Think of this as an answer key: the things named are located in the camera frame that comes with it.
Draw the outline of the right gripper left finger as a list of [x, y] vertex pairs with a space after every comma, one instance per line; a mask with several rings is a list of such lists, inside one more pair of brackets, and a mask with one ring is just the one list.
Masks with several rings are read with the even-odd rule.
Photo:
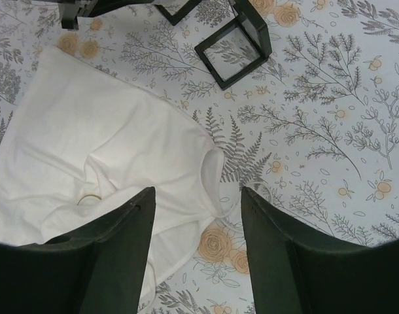
[[0, 313], [135, 313], [156, 191], [38, 245], [0, 243]]

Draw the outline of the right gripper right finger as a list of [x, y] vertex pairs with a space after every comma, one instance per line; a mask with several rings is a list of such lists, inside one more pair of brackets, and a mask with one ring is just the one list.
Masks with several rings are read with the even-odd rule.
[[246, 187], [241, 217], [257, 313], [399, 313], [399, 239], [335, 238]]

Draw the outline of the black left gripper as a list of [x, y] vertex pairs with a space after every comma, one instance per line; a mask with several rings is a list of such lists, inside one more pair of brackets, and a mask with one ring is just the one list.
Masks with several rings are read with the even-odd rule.
[[78, 30], [78, 17], [94, 18], [102, 14], [129, 5], [151, 4], [151, 0], [53, 0], [60, 11], [60, 22], [63, 29]]

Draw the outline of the white garment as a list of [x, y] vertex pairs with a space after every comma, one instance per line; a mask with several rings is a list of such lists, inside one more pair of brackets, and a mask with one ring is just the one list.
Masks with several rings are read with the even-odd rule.
[[[0, 243], [44, 243], [152, 186], [141, 290], [150, 305], [224, 216], [223, 165], [207, 131], [174, 105], [49, 46], [0, 144]], [[102, 200], [77, 205], [87, 194]]]

